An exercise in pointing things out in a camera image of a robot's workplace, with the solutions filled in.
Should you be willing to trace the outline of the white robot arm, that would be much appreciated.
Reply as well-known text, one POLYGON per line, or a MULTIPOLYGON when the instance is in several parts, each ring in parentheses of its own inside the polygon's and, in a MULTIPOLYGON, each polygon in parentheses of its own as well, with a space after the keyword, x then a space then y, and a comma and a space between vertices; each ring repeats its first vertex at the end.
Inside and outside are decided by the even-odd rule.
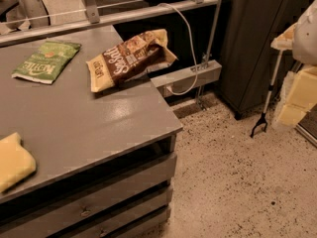
POLYGON ((291 51, 303 64, 299 72, 287 74, 272 122, 274 128, 295 127, 317 104, 317 0, 270 46, 291 51))

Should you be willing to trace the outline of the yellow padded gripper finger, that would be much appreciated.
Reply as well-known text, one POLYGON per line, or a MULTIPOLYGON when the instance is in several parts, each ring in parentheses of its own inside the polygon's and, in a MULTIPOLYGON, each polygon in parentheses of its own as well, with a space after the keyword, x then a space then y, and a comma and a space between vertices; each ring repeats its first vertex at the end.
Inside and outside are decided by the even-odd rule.
POLYGON ((275 122, 294 127, 316 104, 317 67, 304 66, 299 72, 289 71, 275 109, 275 122))
POLYGON ((279 51, 291 50, 296 23, 287 28, 282 34, 273 39, 270 46, 279 51))

